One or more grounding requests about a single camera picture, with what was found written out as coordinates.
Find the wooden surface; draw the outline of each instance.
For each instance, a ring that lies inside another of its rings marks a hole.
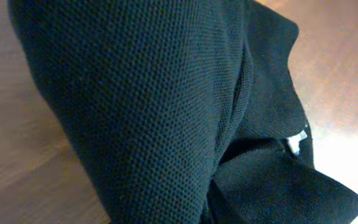
[[[358,0],[263,2],[300,27],[289,66],[316,168],[358,193]],[[0,223],[108,220],[31,80],[0,0]]]

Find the white tag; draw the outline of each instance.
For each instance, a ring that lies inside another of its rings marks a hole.
[[[306,139],[308,137],[308,135],[305,133],[305,130],[302,130],[301,133],[297,134],[296,136],[291,136],[288,139],[288,145],[292,151],[292,153],[294,153],[294,155],[298,156],[299,155],[299,142]]]

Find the textured pique fabric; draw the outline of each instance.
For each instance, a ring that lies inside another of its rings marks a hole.
[[[298,157],[277,152],[307,124],[287,67],[292,21],[247,0],[10,0],[9,13],[113,223],[317,223],[338,202],[332,223],[357,216],[358,195],[313,169],[310,127]]]

